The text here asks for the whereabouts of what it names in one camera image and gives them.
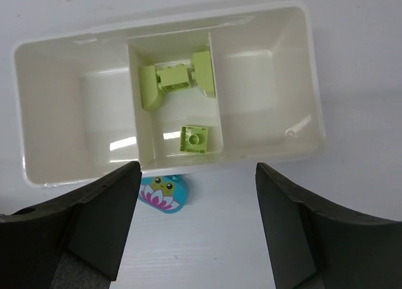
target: lotus flower print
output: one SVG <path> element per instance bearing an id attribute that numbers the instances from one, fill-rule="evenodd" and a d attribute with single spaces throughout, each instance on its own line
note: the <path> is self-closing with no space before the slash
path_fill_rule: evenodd
<path id="1" fill-rule="evenodd" d="M 141 185 L 139 194 L 145 202 L 162 210 L 173 210 L 180 205 L 173 197 L 164 196 L 162 190 L 154 191 L 149 185 Z"/>

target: white surface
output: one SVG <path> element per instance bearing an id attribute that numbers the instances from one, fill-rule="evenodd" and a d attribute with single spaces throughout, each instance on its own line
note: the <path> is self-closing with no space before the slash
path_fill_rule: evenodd
<path id="1" fill-rule="evenodd" d="M 225 168 L 244 158 L 297 160 L 322 148 L 311 21 L 303 4 L 140 22 L 44 36 L 17 48 L 28 183 L 59 186 L 101 177 L 130 160 L 139 160 L 149 177 L 203 172 L 213 163 Z M 142 35 L 146 31 L 152 34 Z M 168 93 L 156 112 L 143 109 L 140 67 L 191 68 L 193 54 L 206 50 L 216 97 L 195 86 Z M 183 125 L 208 127 L 206 155 L 180 152 L 175 134 Z"/>
<path id="2" fill-rule="evenodd" d="M 5 214 L 72 188 L 38 190 L 21 178 L 11 76 L 13 45 L 42 35 L 139 18 L 145 11 L 167 8 L 175 12 L 177 6 L 214 1 L 238 3 L 1 1 L 0 207 Z M 344 206 L 402 220 L 400 0 L 301 1 L 312 15 L 327 149 L 314 159 L 275 167 Z M 187 179 L 194 196 L 183 211 L 167 216 L 138 204 L 114 287 L 274 288 L 254 188 L 254 164 Z"/>

